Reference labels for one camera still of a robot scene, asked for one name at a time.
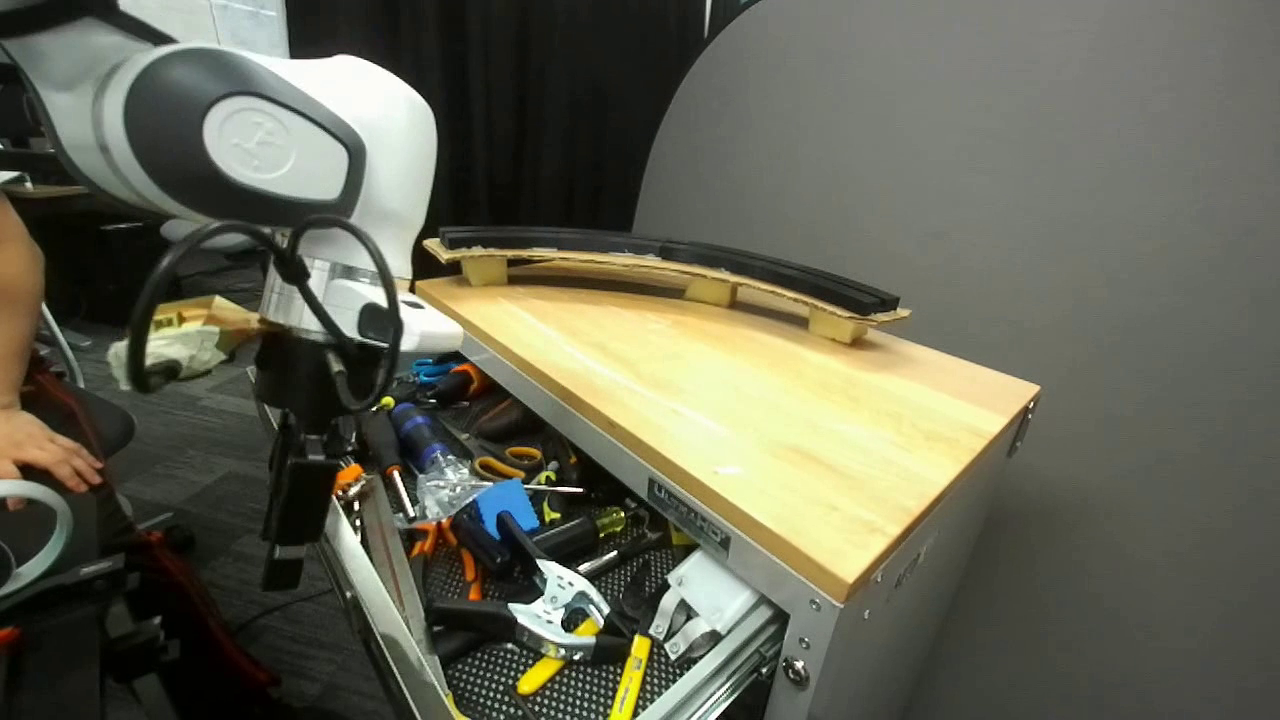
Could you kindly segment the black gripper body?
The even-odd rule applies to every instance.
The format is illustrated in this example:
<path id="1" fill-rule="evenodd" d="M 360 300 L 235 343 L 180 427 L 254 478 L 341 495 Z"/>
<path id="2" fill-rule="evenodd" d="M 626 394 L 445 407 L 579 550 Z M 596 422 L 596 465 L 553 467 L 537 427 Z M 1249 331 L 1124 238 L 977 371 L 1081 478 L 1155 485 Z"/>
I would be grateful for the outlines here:
<path id="1" fill-rule="evenodd" d="M 271 455 L 343 455 L 354 445 L 352 413 L 341 402 L 332 353 L 312 340 L 267 336 L 250 359 L 250 392 L 271 427 Z"/>

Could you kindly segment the person's forearm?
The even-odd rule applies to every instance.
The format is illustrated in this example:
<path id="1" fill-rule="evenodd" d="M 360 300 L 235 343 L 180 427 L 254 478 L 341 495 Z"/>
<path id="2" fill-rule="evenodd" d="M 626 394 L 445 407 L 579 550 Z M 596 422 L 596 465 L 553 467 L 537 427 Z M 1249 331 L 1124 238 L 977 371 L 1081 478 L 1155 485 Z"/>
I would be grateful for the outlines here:
<path id="1" fill-rule="evenodd" d="M 0 195 L 0 407 L 19 402 L 43 305 L 43 251 Z"/>

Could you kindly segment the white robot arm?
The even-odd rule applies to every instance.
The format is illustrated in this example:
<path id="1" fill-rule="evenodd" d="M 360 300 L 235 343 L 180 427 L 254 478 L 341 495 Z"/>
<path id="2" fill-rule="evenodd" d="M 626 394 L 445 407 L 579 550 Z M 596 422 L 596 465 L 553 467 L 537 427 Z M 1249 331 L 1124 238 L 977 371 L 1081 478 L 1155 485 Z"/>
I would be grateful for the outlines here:
<path id="1" fill-rule="evenodd" d="M 289 57 L 267 0 L 0 0 L 2 58 L 62 167 L 197 245 L 267 251 L 254 399 L 271 413 L 263 585 L 300 578 L 343 445 L 405 355 L 465 328 L 412 294 L 434 117 L 360 57 Z"/>

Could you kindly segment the person's hand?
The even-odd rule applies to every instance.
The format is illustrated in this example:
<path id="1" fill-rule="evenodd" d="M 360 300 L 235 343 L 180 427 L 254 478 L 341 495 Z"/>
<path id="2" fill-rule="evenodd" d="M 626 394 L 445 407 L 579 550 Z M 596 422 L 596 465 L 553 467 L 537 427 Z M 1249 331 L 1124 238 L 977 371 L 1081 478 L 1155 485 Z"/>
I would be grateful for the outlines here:
<path id="1" fill-rule="evenodd" d="M 69 491 L 93 491 L 103 465 L 76 438 L 50 432 L 22 407 L 0 413 L 0 474 L 19 478 L 28 467 L 50 474 Z"/>

